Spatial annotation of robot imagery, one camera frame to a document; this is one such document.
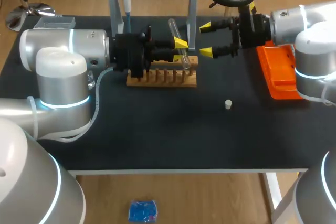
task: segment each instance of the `clear plastic box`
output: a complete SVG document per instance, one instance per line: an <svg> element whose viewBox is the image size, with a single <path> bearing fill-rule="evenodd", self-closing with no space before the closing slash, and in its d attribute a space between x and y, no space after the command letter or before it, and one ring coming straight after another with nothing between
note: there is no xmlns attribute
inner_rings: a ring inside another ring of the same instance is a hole
<svg viewBox="0 0 336 224"><path fill-rule="evenodd" d="M73 29L75 27L75 17L63 17L56 15L53 17L41 17L34 28L59 28L59 29Z"/></svg>

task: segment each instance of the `white cap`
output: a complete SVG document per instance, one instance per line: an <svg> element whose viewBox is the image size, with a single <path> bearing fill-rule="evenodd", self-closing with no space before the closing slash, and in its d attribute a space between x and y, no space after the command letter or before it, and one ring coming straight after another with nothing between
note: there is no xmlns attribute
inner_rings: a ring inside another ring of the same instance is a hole
<svg viewBox="0 0 336 224"><path fill-rule="evenodd" d="M37 52L36 73L50 78L78 76L88 69L85 58L58 47L46 47Z"/></svg>
<svg viewBox="0 0 336 224"><path fill-rule="evenodd" d="M27 158L27 138L14 122L0 118L0 205L17 183Z"/></svg>
<svg viewBox="0 0 336 224"><path fill-rule="evenodd" d="M232 101L231 100L226 100L225 101L225 108L229 110L232 106Z"/></svg>

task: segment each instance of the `orange tray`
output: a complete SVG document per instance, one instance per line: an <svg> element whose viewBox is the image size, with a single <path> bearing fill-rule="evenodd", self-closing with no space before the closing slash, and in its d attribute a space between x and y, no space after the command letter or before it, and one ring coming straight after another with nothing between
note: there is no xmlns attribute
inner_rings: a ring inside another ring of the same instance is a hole
<svg viewBox="0 0 336 224"><path fill-rule="evenodd" d="M272 98L302 99L296 88L295 57L290 45L275 46L269 41L264 46L257 47L257 52Z"/></svg>

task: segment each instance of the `blue object on floor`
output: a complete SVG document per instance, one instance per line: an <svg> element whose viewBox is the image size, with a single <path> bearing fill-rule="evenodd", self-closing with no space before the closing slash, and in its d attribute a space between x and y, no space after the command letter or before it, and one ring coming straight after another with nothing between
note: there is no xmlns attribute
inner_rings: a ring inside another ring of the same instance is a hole
<svg viewBox="0 0 336 224"><path fill-rule="evenodd" d="M155 200L132 201L128 220L135 222L156 222L158 216Z"/></svg>

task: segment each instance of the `table leg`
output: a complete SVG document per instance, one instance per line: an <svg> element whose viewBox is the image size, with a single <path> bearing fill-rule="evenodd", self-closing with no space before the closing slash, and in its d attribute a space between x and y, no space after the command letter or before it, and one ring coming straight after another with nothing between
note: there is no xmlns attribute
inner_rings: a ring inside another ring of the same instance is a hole
<svg viewBox="0 0 336 224"><path fill-rule="evenodd" d="M295 190L298 179L288 190L284 198L281 191L276 173L263 173L268 201L271 209L272 224L286 224L295 210Z"/></svg>

